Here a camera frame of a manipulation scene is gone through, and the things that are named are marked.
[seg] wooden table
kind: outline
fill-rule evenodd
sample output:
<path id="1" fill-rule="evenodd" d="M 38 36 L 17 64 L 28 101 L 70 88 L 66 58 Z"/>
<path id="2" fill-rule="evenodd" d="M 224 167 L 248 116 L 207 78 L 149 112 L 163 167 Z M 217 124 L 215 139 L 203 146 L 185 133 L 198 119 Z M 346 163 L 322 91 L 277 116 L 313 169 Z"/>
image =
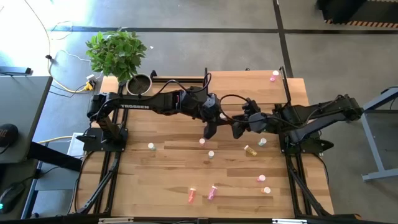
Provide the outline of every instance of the wooden table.
<path id="1" fill-rule="evenodd" d="M 250 97 L 261 105 L 262 111 L 271 112 L 273 103 L 286 102 L 282 80 L 270 82 L 271 72 L 211 72 L 213 79 L 209 92 L 216 93 L 219 98 L 229 93 Z M 304 80 L 290 78 L 288 83 L 292 104 L 308 105 Z M 149 95 L 162 85 L 154 83 Z M 169 85 L 164 91 L 175 89 L 178 89 L 177 85 Z M 117 80 L 105 77 L 101 92 L 117 90 Z M 242 100 L 226 98 L 224 103 L 226 113 L 242 113 Z M 201 147 L 198 140 L 205 124 L 199 120 L 182 114 L 162 116 L 146 110 L 129 110 L 127 120 L 129 137 L 119 166 L 112 216 L 294 216 L 285 157 L 280 153 L 277 135 L 245 132 L 241 138 L 233 139 L 231 127 L 220 126 L 206 146 Z M 260 138 L 267 139 L 265 147 L 257 145 Z M 155 144 L 155 152 L 147 148 L 149 142 Z M 256 157 L 244 151 L 247 144 L 258 152 Z M 209 150 L 215 152 L 213 159 L 208 158 Z M 103 157 L 103 152 L 94 153 L 83 169 L 78 189 L 80 206 L 98 185 Z M 323 207 L 333 213 L 323 164 L 313 155 L 302 157 L 309 189 Z M 261 174 L 266 176 L 266 181 L 259 183 L 256 179 Z M 207 195 L 213 184 L 218 191 L 214 200 L 208 201 Z M 191 187 L 197 189 L 197 195 L 190 205 L 188 193 Z M 264 187 L 270 187 L 271 193 L 262 194 Z M 104 191 L 102 209 L 107 196 L 108 189 Z M 303 210 L 301 192 L 298 198 Z"/>

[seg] yellow bottle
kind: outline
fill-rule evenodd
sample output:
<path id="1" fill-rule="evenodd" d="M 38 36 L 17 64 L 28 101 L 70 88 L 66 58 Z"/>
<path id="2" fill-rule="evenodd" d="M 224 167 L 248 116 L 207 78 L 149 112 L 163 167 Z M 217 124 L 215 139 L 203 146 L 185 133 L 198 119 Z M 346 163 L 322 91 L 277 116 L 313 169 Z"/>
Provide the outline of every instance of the yellow bottle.
<path id="1" fill-rule="evenodd" d="M 244 150 L 249 152 L 252 156 L 256 156 L 257 155 L 257 152 L 254 149 L 250 148 L 249 145 L 245 146 Z"/>

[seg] computer mouse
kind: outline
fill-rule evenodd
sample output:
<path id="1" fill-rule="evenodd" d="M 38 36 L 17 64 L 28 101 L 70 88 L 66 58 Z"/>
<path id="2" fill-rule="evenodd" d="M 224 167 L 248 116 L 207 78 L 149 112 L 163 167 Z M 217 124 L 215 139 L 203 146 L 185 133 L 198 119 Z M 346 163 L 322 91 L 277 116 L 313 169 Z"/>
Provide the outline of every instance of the computer mouse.
<path id="1" fill-rule="evenodd" d="M 11 184 L 0 196 L 0 214 L 12 211 L 24 190 L 25 185 L 22 182 Z"/>
<path id="2" fill-rule="evenodd" d="M 18 138 L 18 128 L 13 124 L 0 126 L 0 147 L 12 145 Z"/>

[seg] gray floor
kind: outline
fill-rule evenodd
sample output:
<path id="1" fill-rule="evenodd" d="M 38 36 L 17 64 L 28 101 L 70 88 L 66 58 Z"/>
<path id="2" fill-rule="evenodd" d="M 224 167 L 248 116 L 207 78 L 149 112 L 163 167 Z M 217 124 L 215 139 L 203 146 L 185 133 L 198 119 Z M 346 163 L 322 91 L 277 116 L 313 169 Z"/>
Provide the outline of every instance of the gray floor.
<path id="1" fill-rule="evenodd" d="M 60 21 L 98 27 L 277 27 L 271 0 L 29 2 L 47 27 Z M 324 24 L 321 14 L 314 11 L 314 2 L 279 0 L 285 29 L 364 29 Z M 0 37 L 1 53 L 7 55 L 8 62 L 30 66 L 35 74 L 45 75 L 43 56 L 48 52 L 47 38 L 23 2 L 10 4 L 0 12 L 0 26 L 8 27 L 9 34 L 17 35 Z M 4 22 L 5 18 L 13 22 Z M 52 55 L 57 55 L 52 73 L 70 88 L 81 85 L 91 73 L 90 68 L 87 62 L 57 51 L 65 49 L 86 58 L 84 42 L 93 34 L 74 32 L 63 40 L 52 40 Z M 202 75 L 205 67 L 210 70 L 244 70 L 246 67 L 273 70 L 283 65 L 278 34 L 139 35 L 146 46 L 153 46 L 142 63 L 144 73 L 154 69 L 159 75 Z M 398 84 L 397 38 L 398 35 L 286 35 L 294 77 L 305 79 L 311 103 L 348 93 L 361 105 L 383 89 Z M 84 131 L 88 124 L 85 111 L 89 97 L 49 95 L 34 139 L 39 141 Z M 362 181 L 361 174 L 376 171 L 376 165 L 361 123 L 335 124 L 323 131 L 323 138 L 335 143 L 335 147 L 325 153 L 335 212 L 358 213 L 367 220 L 396 223 L 398 177 Z M 68 191 L 39 194 L 34 211 L 42 216 L 64 213 L 69 199 Z"/>

